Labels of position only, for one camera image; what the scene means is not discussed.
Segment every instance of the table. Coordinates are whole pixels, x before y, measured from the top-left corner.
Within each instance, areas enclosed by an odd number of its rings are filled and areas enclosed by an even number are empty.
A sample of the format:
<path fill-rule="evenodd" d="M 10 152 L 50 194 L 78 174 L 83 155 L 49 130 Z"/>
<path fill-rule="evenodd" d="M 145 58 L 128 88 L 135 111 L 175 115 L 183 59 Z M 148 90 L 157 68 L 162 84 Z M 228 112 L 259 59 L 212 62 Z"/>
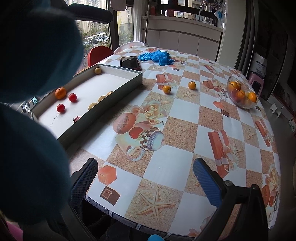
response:
<path fill-rule="evenodd" d="M 101 63 L 119 66 L 122 56 L 155 50 L 132 47 Z M 204 58 L 168 53 L 174 65 L 141 61 L 143 85 L 90 127 L 72 157 L 72 172 L 88 158 L 98 161 L 98 175 L 86 199 L 143 232 L 193 240 L 216 210 L 192 170 L 193 161 L 202 157 L 224 180 L 259 185 L 268 226 L 274 225 L 280 165 L 272 128 L 260 101 L 243 110 L 225 91 L 229 76 L 247 83 L 246 78 Z M 189 81 L 195 81 L 196 90 L 188 89 Z M 170 95 L 163 93 L 163 85 L 172 87 Z M 236 205 L 222 237 L 229 233 L 238 210 Z"/>

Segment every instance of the white chair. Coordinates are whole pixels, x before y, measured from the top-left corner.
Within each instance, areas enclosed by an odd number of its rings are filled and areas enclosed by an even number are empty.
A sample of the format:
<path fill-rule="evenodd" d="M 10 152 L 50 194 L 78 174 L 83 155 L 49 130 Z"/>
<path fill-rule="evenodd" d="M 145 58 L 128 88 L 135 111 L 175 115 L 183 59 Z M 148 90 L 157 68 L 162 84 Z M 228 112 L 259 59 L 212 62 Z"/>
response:
<path fill-rule="evenodd" d="M 119 46 L 115 51 L 114 51 L 114 54 L 117 54 L 121 51 L 124 51 L 125 49 L 127 48 L 130 48 L 130 47 L 133 47 L 133 46 L 145 46 L 144 43 L 140 42 L 140 41 L 133 41 L 133 42 L 129 42 L 129 43 L 126 43 L 126 44 L 123 44 L 121 46 Z"/>

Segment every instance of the building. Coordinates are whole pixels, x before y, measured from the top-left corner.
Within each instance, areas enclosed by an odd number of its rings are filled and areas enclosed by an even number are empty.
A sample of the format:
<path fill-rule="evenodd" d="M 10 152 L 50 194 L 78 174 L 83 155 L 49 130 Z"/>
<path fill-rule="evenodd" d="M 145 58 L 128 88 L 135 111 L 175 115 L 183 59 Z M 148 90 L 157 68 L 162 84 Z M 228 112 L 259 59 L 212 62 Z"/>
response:
<path fill-rule="evenodd" d="M 67 5 L 78 3 L 78 4 L 85 4 L 89 6 L 99 7 L 102 9 L 107 9 L 106 0 L 65 0 L 65 2 L 67 3 Z M 93 22 L 93 21 L 77 20 L 76 23 L 81 34 L 89 33 L 90 31 L 92 31 L 92 29 L 100 30 L 105 26 L 102 23 Z"/>
<path fill-rule="evenodd" d="M 131 32 L 132 29 L 132 10 L 130 7 L 127 7 L 125 11 L 117 12 L 117 24 L 119 26 L 119 31 Z"/>

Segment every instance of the kitchen counter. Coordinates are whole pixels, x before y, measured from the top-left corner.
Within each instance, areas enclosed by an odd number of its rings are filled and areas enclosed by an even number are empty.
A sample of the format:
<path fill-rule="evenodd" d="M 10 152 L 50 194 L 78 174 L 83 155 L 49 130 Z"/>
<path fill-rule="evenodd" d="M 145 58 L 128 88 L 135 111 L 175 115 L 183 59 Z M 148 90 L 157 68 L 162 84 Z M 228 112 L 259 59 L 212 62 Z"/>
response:
<path fill-rule="evenodd" d="M 145 24 L 146 24 L 146 19 L 147 16 L 143 16 L 142 19 L 145 19 Z M 207 24 L 207 23 L 203 23 L 203 22 L 199 22 L 197 20 L 192 20 L 192 19 L 187 19 L 187 18 L 177 18 L 177 17 L 166 17 L 166 16 L 154 16 L 154 15 L 149 15 L 149 20 L 171 20 L 171 21 L 178 21 L 178 22 L 184 22 L 184 23 L 191 23 L 191 24 L 196 24 L 196 25 L 200 25 L 200 26 L 204 26 L 206 28 L 211 28 L 214 30 L 217 30 L 219 32 L 223 32 L 222 28 L 218 28 L 216 26 Z"/>
<path fill-rule="evenodd" d="M 147 16 L 142 17 L 145 38 Z M 185 18 L 149 16 L 147 43 L 151 47 L 171 49 L 215 61 L 223 29 Z"/>

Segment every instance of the pink stool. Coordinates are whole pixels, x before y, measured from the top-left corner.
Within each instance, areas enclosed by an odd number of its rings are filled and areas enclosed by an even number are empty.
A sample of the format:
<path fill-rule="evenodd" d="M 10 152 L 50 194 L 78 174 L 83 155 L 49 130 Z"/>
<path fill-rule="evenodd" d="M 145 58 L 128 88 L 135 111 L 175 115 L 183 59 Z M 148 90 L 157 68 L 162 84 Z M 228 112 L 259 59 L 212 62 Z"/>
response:
<path fill-rule="evenodd" d="M 264 80 L 261 79 L 255 73 L 250 72 L 248 81 L 249 81 L 250 85 L 252 86 L 252 88 L 254 89 L 257 96 L 260 97 L 262 89 L 263 89 L 263 85 L 264 85 Z"/>

